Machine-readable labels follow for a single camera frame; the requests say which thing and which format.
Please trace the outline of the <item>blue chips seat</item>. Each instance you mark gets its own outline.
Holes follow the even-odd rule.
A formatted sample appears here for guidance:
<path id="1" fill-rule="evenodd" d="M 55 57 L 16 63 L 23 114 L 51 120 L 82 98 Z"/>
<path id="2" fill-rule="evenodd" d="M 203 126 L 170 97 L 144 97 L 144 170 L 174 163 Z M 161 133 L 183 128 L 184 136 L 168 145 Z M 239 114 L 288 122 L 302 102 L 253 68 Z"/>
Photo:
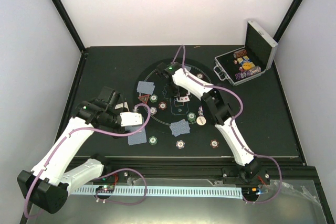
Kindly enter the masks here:
<path id="1" fill-rule="evenodd" d="M 150 107 L 150 112 L 151 112 L 152 115 L 156 114 L 157 113 L 157 108 Z"/>
<path id="2" fill-rule="evenodd" d="M 200 116 L 203 116 L 204 114 L 203 114 L 203 107 L 202 106 L 200 106 L 199 108 L 198 108 L 198 114 L 200 115 Z"/>

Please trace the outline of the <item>blue chip stack front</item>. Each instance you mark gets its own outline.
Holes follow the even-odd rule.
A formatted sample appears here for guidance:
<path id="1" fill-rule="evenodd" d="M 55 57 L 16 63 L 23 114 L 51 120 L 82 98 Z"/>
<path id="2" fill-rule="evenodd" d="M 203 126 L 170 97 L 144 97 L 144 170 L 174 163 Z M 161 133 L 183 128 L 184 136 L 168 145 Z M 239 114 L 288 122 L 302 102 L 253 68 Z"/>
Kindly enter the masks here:
<path id="1" fill-rule="evenodd" d="M 183 149 L 185 147 L 185 142 L 183 140 L 179 140 L 176 142 L 176 147 L 178 149 Z"/>

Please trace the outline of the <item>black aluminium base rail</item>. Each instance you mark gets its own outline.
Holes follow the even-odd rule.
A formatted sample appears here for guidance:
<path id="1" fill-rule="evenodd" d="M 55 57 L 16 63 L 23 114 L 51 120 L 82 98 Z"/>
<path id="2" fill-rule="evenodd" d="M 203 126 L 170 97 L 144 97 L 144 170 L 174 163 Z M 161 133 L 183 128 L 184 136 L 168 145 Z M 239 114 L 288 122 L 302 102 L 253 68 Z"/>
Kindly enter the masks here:
<path id="1" fill-rule="evenodd" d="M 190 178 L 221 180 L 225 184 L 257 185 L 274 180 L 312 180 L 320 183 L 316 168 L 296 161 L 265 158 L 254 169 L 246 169 L 229 158 L 107 158 L 108 167 L 138 170 L 145 178 Z"/>

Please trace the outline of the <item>orange big blind button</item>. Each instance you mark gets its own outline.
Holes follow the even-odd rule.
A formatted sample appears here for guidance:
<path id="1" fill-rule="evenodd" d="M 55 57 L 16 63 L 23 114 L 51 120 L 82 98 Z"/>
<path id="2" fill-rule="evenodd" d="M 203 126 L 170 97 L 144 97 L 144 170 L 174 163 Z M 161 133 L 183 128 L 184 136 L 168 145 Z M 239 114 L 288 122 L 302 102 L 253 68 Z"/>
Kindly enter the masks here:
<path id="1" fill-rule="evenodd" d="M 250 63 L 250 62 L 245 62 L 245 63 L 243 64 L 243 68 L 244 68 L 244 69 L 250 69 L 250 68 L 251 68 L 251 63 Z"/>

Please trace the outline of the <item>white card box tray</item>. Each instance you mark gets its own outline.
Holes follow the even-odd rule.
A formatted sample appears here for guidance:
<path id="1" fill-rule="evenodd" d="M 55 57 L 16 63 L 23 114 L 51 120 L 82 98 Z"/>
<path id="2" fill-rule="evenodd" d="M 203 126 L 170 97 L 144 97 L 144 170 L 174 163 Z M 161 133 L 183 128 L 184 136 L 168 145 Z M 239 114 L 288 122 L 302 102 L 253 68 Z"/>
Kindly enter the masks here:
<path id="1" fill-rule="evenodd" d="M 123 103 L 119 103 L 115 106 L 115 109 L 126 109 L 126 110 L 129 110 L 129 107 L 128 107 L 128 103 L 127 102 L 123 102 Z"/>

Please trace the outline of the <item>purple chip row in case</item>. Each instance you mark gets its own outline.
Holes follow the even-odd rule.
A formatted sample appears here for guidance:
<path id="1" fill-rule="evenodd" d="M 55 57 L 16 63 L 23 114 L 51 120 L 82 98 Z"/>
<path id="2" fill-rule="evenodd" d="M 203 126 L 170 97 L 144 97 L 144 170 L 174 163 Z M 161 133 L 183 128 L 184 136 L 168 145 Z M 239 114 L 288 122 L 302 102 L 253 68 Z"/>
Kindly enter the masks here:
<path id="1" fill-rule="evenodd" d="M 246 77 L 247 77 L 247 72 L 245 72 L 245 71 L 235 74 L 235 78 L 236 78 L 237 81 L 243 80 Z"/>

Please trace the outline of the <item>aluminium poker case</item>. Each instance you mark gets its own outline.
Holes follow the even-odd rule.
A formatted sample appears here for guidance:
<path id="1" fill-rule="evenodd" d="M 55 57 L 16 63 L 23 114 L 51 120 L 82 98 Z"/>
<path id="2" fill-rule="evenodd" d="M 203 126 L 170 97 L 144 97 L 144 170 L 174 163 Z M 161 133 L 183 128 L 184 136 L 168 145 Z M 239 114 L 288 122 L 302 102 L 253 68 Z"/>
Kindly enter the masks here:
<path id="1" fill-rule="evenodd" d="M 213 71 L 221 81 L 237 86 L 271 68 L 278 43 L 254 20 L 247 22 L 245 44 L 214 58 Z"/>

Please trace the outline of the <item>green chip stack front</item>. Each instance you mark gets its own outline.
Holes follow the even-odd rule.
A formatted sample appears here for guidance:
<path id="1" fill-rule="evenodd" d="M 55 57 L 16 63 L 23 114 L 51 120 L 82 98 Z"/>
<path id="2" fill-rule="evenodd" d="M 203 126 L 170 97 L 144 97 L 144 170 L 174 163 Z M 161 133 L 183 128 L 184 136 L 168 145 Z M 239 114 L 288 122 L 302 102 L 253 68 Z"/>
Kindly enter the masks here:
<path id="1" fill-rule="evenodd" d="M 151 137 L 149 137 L 148 142 L 149 142 L 150 145 L 156 145 L 157 144 L 157 138 L 155 136 L 151 136 Z"/>

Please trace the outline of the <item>green chips seat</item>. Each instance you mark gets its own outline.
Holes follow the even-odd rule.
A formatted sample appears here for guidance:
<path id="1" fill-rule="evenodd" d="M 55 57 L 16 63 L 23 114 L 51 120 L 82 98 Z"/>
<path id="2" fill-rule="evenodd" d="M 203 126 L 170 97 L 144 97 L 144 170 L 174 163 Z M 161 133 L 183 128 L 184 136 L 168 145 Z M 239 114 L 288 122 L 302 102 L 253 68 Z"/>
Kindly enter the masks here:
<path id="1" fill-rule="evenodd" d="M 152 103 L 156 103 L 156 102 L 158 101 L 158 96 L 155 95 L 155 94 L 151 95 L 151 96 L 150 96 L 150 101 L 151 101 Z"/>
<path id="2" fill-rule="evenodd" d="M 187 114 L 187 119 L 189 122 L 194 122 L 196 120 L 196 114 L 193 112 L 190 112 Z"/>

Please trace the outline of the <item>left black frame post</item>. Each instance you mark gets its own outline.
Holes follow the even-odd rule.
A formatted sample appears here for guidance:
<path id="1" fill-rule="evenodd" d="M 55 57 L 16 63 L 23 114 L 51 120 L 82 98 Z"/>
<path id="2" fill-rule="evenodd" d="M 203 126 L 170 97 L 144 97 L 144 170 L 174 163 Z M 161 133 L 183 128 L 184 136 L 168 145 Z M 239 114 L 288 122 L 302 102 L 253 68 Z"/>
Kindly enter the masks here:
<path id="1" fill-rule="evenodd" d="M 80 52 L 85 51 L 85 46 L 70 18 L 70 16 L 68 15 L 68 12 L 66 11 L 63 3 L 61 0 L 51 0 L 53 5 L 55 6 L 58 14 L 60 15 L 63 23 L 65 24 L 66 28 L 68 29 L 72 39 L 74 40 L 76 46 L 78 47 Z"/>

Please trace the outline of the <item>black frame post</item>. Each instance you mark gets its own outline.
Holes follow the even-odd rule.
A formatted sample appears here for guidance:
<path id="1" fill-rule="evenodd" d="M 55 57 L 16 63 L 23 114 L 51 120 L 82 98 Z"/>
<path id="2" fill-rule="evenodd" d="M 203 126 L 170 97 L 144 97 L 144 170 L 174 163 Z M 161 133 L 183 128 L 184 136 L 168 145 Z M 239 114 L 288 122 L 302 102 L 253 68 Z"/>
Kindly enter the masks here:
<path id="1" fill-rule="evenodd" d="M 290 22 L 292 21 L 294 15 L 296 14 L 297 10 L 299 9 L 301 3 L 303 0 L 293 0 L 284 16 L 282 19 L 275 35 L 273 36 L 273 39 L 276 42 L 279 42 L 284 35 L 287 27 L 289 26 Z"/>
<path id="2" fill-rule="evenodd" d="M 58 14 L 60 15 L 63 23 L 65 24 L 66 28 L 68 29 L 72 39 L 74 40 L 76 46 L 78 47 L 80 52 L 85 51 L 85 46 L 70 18 L 70 16 L 68 15 L 68 12 L 66 11 L 63 3 L 61 0 L 51 0 L 53 5 L 55 6 Z"/>

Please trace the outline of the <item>white dealer button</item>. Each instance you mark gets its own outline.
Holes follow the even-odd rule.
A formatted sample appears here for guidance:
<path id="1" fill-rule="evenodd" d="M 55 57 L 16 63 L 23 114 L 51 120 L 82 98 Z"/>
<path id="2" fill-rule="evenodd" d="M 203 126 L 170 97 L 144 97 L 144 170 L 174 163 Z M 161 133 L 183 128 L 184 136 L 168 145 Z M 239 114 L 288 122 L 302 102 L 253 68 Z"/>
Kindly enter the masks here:
<path id="1" fill-rule="evenodd" d="M 206 124 L 206 119 L 204 116 L 198 116 L 196 119 L 196 123 L 200 126 L 203 126 Z"/>

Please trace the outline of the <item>brown chip stack front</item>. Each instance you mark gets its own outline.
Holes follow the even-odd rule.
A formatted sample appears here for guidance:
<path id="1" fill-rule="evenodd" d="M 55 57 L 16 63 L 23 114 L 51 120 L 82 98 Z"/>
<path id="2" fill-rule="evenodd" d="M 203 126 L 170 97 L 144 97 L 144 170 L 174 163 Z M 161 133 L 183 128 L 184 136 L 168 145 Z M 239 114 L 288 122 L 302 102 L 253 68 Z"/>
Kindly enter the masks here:
<path id="1" fill-rule="evenodd" d="M 211 140 L 211 147 L 212 148 L 218 148 L 219 142 L 217 140 Z"/>

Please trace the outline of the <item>burn card off mat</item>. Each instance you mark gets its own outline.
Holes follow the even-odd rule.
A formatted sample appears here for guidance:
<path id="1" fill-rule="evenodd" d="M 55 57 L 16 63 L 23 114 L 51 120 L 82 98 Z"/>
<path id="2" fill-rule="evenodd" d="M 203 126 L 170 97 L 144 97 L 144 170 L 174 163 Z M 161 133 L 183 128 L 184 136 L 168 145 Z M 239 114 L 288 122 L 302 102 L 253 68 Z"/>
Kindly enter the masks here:
<path id="1" fill-rule="evenodd" d="M 144 131 L 128 136 L 128 145 L 138 145 L 147 142 L 146 133 Z"/>

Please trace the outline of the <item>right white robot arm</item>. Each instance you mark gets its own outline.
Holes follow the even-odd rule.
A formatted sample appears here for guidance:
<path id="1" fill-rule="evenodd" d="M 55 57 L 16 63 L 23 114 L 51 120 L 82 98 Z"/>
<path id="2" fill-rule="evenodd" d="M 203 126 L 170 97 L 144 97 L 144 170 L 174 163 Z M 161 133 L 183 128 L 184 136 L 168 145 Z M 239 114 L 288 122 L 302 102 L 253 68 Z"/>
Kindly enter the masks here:
<path id="1" fill-rule="evenodd" d="M 156 74 L 168 85 L 167 92 L 171 97 L 190 93 L 200 100 L 206 122 L 219 130 L 233 153 L 239 166 L 239 179 L 244 184 L 252 183 L 258 177 L 260 163 L 240 133 L 231 107 L 224 101 L 219 87 L 191 74 L 178 62 L 159 64 Z"/>

